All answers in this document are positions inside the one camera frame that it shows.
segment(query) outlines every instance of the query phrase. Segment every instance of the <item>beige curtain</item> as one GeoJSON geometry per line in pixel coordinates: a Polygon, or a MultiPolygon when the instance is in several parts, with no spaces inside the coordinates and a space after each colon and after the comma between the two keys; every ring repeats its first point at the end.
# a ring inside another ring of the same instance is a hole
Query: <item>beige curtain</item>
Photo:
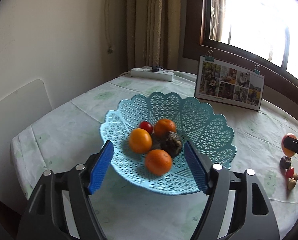
{"type": "Polygon", "coordinates": [[[128,68],[177,69],[180,0],[127,0],[128,68]]]}
{"type": "Polygon", "coordinates": [[[226,12],[226,0],[211,0],[211,25],[210,39],[221,40],[224,16],[226,12]]]}

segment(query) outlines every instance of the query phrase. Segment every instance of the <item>fruit basket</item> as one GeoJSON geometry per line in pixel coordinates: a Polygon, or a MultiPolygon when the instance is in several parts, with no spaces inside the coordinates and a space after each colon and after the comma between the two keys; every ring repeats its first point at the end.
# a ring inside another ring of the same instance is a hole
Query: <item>fruit basket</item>
{"type": "Polygon", "coordinates": [[[153,92],[149,97],[135,95],[122,100],[116,111],[110,110],[100,127],[104,142],[114,144],[111,161],[113,168],[127,181],[150,191],[167,195],[183,195],[198,192],[191,170],[185,160],[183,149],[173,159],[169,172],[163,176],[150,173],[144,166],[145,155],[132,152],[128,145],[130,132],[147,120],[154,124],[159,119],[171,119],[177,133],[185,143],[191,139],[200,153],[209,155],[214,163],[229,169],[236,155],[232,140],[234,131],[227,126],[222,114],[214,114],[210,104],[200,103],[194,97],[182,99],[177,93],[153,92]]]}

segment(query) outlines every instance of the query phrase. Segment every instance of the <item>table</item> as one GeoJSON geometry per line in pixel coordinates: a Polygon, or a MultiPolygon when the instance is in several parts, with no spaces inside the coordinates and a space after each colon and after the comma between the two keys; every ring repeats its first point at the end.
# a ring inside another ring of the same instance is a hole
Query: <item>table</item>
{"type": "MultiPolygon", "coordinates": [[[[44,170],[68,171],[99,152],[103,145],[99,127],[105,113],[116,109],[120,100],[154,91],[176,92],[182,98],[193,96],[196,75],[174,73],[173,82],[129,74],[118,77],[51,111],[17,135],[11,142],[11,159],[26,197],[44,170]]],[[[288,132],[298,138],[298,121],[265,100],[259,112],[209,103],[235,131],[237,154],[231,170],[255,170],[270,198],[282,238],[298,217],[298,182],[287,192],[279,169],[281,139],[288,132]]],[[[292,157],[292,166],[298,173],[297,154],[292,157]]],[[[112,167],[102,188],[90,199],[109,240],[190,239],[207,201],[202,192],[182,196],[149,192],[128,183],[112,167]]]]}

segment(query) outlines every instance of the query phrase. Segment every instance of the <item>tomato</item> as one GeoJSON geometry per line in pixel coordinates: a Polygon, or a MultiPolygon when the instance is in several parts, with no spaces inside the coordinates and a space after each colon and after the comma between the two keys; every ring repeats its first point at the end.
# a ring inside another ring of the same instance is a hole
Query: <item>tomato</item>
{"type": "Polygon", "coordinates": [[[286,178],[291,178],[293,176],[293,174],[294,174],[294,168],[293,167],[288,168],[287,172],[285,173],[285,177],[286,178]]]}
{"type": "Polygon", "coordinates": [[[139,128],[146,130],[149,134],[152,134],[153,126],[151,125],[151,123],[149,123],[147,121],[142,121],[139,124],[139,128]]]}

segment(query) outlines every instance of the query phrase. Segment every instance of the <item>power strip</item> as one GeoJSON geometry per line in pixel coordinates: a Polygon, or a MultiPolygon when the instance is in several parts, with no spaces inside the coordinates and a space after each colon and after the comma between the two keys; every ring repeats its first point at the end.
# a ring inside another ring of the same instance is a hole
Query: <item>power strip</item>
{"type": "Polygon", "coordinates": [[[173,81],[173,72],[159,70],[158,72],[152,72],[151,69],[145,68],[133,68],[130,71],[130,76],[132,77],[142,77],[150,79],[158,79],[164,81],[173,81]]]}

